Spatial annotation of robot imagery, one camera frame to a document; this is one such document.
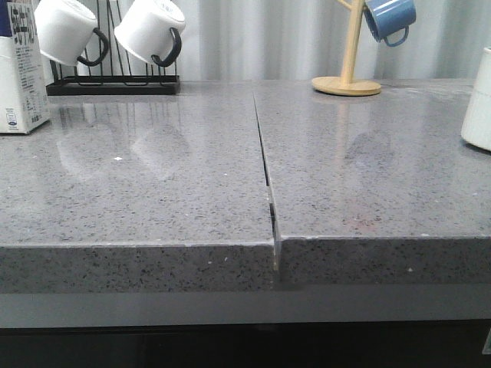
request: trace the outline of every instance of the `wooden base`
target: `wooden base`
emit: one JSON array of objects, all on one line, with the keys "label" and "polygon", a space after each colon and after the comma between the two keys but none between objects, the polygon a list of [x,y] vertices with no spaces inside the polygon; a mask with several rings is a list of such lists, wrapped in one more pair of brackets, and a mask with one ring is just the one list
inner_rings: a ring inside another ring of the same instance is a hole
[{"label": "wooden base", "polygon": [[371,96],[381,92],[381,86],[377,82],[353,80],[350,84],[342,84],[340,77],[317,77],[312,79],[312,86],[326,94],[339,96]]}]

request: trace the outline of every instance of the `white mug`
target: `white mug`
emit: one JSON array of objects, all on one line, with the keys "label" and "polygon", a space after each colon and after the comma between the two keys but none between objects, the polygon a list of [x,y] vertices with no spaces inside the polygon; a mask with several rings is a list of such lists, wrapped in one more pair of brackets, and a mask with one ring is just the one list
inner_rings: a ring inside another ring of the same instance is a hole
[{"label": "white mug", "polygon": [[462,138],[491,151],[491,48],[485,48],[462,126]]},{"label": "white mug", "polygon": [[179,56],[185,27],[184,14],[170,0],[135,0],[114,36],[141,61],[168,67]]},{"label": "white mug", "polygon": [[[92,11],[77,0],[41,0],[35,10],[41,53],[60,64],[89,67],[98,65],[109,50],[109,41],[97,27]],[[89,61],[82,57],[87,43],[95,33],[103,43],[99,58]]]}]

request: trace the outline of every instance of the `mug handle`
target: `mug handle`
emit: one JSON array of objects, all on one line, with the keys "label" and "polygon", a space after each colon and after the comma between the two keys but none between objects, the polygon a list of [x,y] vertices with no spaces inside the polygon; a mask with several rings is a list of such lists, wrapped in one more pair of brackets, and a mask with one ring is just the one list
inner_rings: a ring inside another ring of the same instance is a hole
[{"label": "mug handle", "polygon": [[384,41],[389,48],[395,48],[396,46],[399,46],[404,41],[406,41],[408,35],[409,35],[409,26],[406,26],[406,28],[404,29],[404,36],[402,36],[402,38],[398,42],[396,42],[395,44],[391,44],[387,39],[387,37],[384,38]]},{"label": "mug handle", "polygon": [[109,51],[109,40],[107,40],[106,35],[102,33],[99,28],[94,28],[92,32],[95,33],[101,39],[103,49],[101,55],[94,61],[89,61],[82,56],[77,57],[77,61],[80,61],[83,65],[87,65],[88,67],[95,67],[96,65],[100,64],[102,60],[106,57],[107,52]]},{"label": "mug handle", "polygon": [[160,60],[159,55],[152,55],[153,62],[159,67],[169,67],[174,61],[176,61],[181,52],[181,48],[183,47],[183,42],[181,41],[179,31],[177,31],[176,28],[172,27],[170,29],[170,34],[172,35],[173,46],[167,57],[162,61]]}]

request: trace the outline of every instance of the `wooden stand pole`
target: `wooden stand pole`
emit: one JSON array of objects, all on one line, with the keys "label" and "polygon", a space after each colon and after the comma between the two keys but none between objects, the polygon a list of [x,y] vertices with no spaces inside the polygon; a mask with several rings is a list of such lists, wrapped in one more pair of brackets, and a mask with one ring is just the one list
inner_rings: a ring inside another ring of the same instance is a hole
[{"label": "wooden stand pole", "polygon": [[312,86],[321,92],[341,96],[370,96],[372,94],[379,94],[381,92],[379,83],[371,80],[353,79],[365,1],[352,0],[351,4],[348,4],[345,0],[338,0],[338,2],[351,12],[341,76],[314,78],[312,80]]}]

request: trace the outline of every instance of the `white container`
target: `white container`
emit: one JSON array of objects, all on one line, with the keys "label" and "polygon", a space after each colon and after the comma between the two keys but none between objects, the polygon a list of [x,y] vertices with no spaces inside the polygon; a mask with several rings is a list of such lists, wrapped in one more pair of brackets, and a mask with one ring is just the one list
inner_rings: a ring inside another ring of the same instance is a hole
[{"label": "white container", "polygon": [[[76,0],[41,0],[35,12],[41,53],[57,63],[76,66],[99,64],[107,53],[107,39],[97,28],[92,11]],[[85,61],[81,57],[93,33],[104,43],[102,57]]]},{"label": "white container", "polygon": [[0,133],[29,133],[50,119],[31,3],[8,2],[0,24]]},{"label": "white container", "polygon": [[461,134],[474,146],[491,150],[491,48],[484,49]]},{"label": "white container", "polygon": [[114,29],[114,36],[128,52],[151,64],[153,55],[164,59],[175,49],[170,29],[177,30],[180,43],[180,33],[185,27],[184,14],[170,0],[135,0]]}]

